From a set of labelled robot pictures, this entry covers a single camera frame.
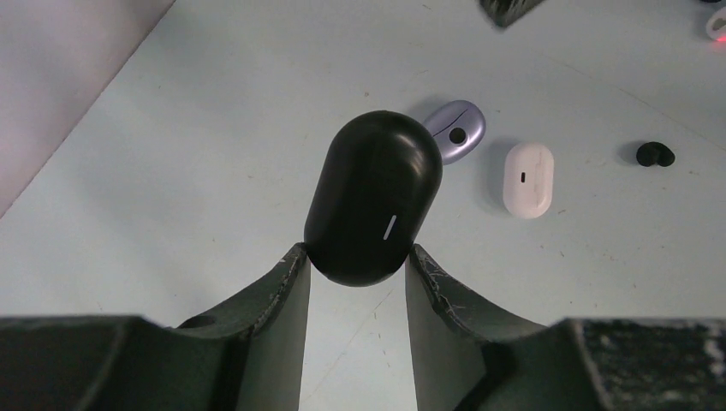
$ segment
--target purple computer mouse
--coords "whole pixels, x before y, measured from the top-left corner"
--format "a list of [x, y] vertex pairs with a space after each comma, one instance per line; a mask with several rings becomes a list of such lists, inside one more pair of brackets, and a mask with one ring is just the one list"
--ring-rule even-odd
[[486, 120], [479, 107], [465, 100], [448, 103], [424, 120], [444, 164], [462, 159], [484, 138]]

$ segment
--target white object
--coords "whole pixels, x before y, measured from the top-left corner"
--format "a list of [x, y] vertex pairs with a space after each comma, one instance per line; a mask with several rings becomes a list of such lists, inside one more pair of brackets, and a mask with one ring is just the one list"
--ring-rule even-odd
[[538, 143], [512, 148], [504, 163], [504, 205], [514, 216], [537, 218], [552, 204], [555, 158]]
[[718, 10], [705, 25], [705, 32], [708, 37], [726, 42], [726, 7]]

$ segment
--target black bean-shaped object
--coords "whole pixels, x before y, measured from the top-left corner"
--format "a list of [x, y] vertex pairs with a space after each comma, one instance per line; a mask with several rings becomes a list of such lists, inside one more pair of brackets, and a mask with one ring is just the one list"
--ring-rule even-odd
[[307, 214], [312, 263], [348, 286], [390, 277], [414, 244], [442, 171], [436, 142], [410, 117], [374, 111], [346, 124], [330, 144]]
[[651, 141], [640, 146], [638, 152], [635, 153], [635, 159], [643, 167], [655, 164], [669, 167], [675, 162], [675, 154], [665, 144]]

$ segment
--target gray wall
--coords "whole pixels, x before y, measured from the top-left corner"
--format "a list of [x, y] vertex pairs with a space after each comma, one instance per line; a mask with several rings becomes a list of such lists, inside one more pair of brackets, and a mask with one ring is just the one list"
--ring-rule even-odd
[[0, 3], [0, 216], [173, 2]]

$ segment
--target white table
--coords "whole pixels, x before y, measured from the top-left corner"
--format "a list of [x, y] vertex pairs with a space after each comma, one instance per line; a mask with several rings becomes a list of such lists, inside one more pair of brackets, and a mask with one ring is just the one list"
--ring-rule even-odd
[[[178, 325], [302, 239], [332, 137], [464, 98], [486, 140], [444, 169], [417, 242], [483, 296], [564, 316], [726, 316], [726, 47], [712, 7], [549, 0], [505, 33], [468, 0], [178, 0], [0, 220], [0, 313]], [[555, 199], [501, 206], [539, 141]], [[633, 164], [662, 141], [668, 169]], [[302, 410], [415, 409], [403, 277], [313, 276]]]

